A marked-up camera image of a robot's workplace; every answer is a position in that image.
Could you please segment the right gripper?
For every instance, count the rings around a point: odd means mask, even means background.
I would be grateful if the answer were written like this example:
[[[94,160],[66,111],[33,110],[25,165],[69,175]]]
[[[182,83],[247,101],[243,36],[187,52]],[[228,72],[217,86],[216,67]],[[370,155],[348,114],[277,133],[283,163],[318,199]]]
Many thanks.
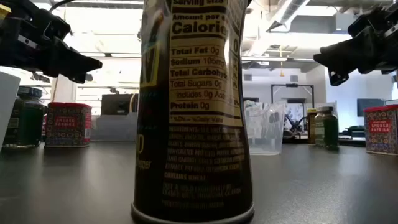
[[[365,12],[348,27],[350,40],[321,47],[314,61],[329,68],[331,86],[349,79],[358,69],[362,74],[379,70],[383,75],[397,70],[397,3]]]

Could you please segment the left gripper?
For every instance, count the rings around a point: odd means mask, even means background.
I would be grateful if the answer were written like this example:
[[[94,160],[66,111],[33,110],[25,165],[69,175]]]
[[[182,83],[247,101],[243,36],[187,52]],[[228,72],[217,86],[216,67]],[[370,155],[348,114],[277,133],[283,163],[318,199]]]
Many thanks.
[[[63,19],[28,0],[1,1],[1,65],[45,70],[84,84],[88,72],[103,64],[84,56],[63,39],[71,31]]]

